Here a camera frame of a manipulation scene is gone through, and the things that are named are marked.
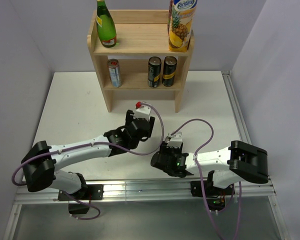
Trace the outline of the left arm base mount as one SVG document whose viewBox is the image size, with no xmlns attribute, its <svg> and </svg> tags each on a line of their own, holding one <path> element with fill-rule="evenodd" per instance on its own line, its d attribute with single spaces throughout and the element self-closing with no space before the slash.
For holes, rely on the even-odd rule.
<svg viewBox="0 0 300 240">
<path fill-rule="evenodd" d="M 75 203 L 68 204 L 68 212 L 71 215 L 85 215 L 88 213 L 90 207 L 84 204 L 78 203 L 78 201 L 88 201 L 91 204 L 92 200 L 102 200 L 104 193 L 103 184 L 88 184 L 87 189 L 81 193 L 68 194 L 60 190 L 58 193 L 57 200 L 60 202 L 74 201 Z"/>
</svg>

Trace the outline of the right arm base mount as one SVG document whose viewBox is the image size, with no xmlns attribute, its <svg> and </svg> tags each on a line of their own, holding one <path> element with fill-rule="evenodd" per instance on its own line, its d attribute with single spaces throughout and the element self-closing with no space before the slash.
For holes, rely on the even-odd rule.
<svg viewBox="0 0 300 240">
<path fill-rule="evenodd" d="M 226 197 L 230 197 L 229 202 L 234 197 L 235 187 L 233 184 L 229 185 L 227 188 L 218 188 L 209 184 L 207 180 L 204 180 L 203 185 L 207 205 L 210 211 L 223 211 L 227 206 Z M 202 185 L 200 180 L 191 181 L 190 187 L 190 192 L 193 197 L 203 197 Z"/>
</svg>

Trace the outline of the silver energy drink can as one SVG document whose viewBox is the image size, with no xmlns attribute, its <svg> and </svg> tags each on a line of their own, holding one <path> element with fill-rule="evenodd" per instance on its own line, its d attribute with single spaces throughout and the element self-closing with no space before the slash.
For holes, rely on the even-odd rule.
<svg viewBox="0 0 300 240">
<path fill-rule="evenodd" d="M 109 70 L 109 77 L 113 87 L 119 88 L 122 86 L 120 65 L 117 59 L 109 59 L 107 62 L 107 67 Z"/>
</svg>

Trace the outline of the green Perrier glass bottle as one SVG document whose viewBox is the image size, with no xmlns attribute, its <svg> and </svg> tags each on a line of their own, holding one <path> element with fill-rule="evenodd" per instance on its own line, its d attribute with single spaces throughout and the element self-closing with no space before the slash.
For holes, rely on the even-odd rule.
<svg viewBox="0 0 300 240">
<path fill-rule="evenodd" d="M 114 20 L 104 0 L 97 0 L 96 23 L 97 33 L 101 44 L 112 48 L 117 43 L 117 32 Z"/>
</svg>

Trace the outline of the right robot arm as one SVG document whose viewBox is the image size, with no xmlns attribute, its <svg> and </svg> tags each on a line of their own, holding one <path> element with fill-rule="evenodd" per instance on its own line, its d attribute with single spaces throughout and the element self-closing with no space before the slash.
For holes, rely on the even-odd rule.
<svg viewBox="0 0 300 240">
<path fill-rule="evenodd" d="M 163 142 L 152 156 L 150 165 L 178 178 L 208 172 L 206 189 L 212 195 L 240 181 L 269 182 L 268 152 L 239 140 L 233 140 L 229 147 L 197 155 L 183 153 L 181 147 L 170 147 Z"/>
</svg>

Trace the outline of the dark black yellow can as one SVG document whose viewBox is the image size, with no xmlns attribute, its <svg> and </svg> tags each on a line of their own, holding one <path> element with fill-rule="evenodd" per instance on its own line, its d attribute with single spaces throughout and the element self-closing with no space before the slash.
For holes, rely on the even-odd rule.
<svg viewBox="0 0 300 240">
<path fill-rule="evenodd" d="M 174 56 L 166 56 L 163 65 L 162 84 L 165 87 L 171 87 L 174 84 L 174 79 L 177 69 L 177 59 Z"/>
</svg>

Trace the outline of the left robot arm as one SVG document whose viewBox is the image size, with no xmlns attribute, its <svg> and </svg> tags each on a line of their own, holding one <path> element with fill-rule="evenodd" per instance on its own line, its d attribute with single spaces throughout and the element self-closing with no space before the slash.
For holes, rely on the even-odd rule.
<svg viewBox="0 0 300 240">
<path fill-rule="evenodd" d="M 128 110 L 125 124 L 95 138 L 65 145 L 37 142 L 21 161 L 27 190 L 31 193 L 53 188 L 81 200 L 88 185 L 78 172 L 66 172 L 67 166 L 95 158 L 107 158 L 137 148 L 139 142 L 151 137 L 155 118 L 151 108 L 141 106 Z"/>
</svg>

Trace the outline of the black beverage can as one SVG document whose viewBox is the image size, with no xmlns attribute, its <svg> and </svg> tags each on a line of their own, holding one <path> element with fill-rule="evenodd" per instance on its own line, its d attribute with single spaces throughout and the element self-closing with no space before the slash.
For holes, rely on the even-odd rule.
<svg viewBox="0 0 300 240">
<path fill-rule="evenodd" d="M 161 59 L 157 56 L 152 56 L 148 60 L 148 75 L 147 84 L 151 88 L 157 88 L 160 83 L 161 77 Z"/>
</svg>

